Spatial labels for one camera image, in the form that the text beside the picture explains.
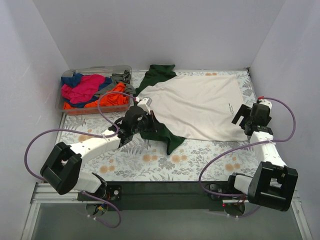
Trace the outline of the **white and green t-shirt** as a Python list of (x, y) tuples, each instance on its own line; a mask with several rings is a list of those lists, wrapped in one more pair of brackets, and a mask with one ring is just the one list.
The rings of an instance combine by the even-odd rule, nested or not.
[(145, 140), (166, 145), (170, 155), (185, 139), (242, 142), (243, 130), (232, 124), (244, 104), (235, 74), (177, 75), (173, 66), (151, 65), (139, 87), (139, 98), (151, 98), (160, 122), (158, 133), (142, 133)]

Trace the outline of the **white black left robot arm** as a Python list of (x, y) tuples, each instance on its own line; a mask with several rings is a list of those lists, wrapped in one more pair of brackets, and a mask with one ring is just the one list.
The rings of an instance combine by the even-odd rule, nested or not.
[(57, 143), (40, 170), (40, 175), (59, 195), (72, 190), (86, 192), (95, 200), (106, 197), (107, 182), (97, 173), (82, 171), (90, 160), (128, 144), (135, 134), (156, 133), (160, 122), (153, 111), (132, 106), (101, 137), (92, 137), (70, 145)]

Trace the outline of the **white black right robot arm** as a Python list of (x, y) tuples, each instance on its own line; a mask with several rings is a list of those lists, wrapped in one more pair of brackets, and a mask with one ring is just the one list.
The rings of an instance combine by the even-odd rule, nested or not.
[(271, 121), (270, 101), (260, 99), (251, 107), (241, 105), (232, 120), (249, 137), (259, 166), (252, 177), (234, 172), (229, 176), (227, 195), (237, 199), (245, 194), (250, 203), (281, 212), (289, 209), (298, 180), (298, 172), (280, 157)]

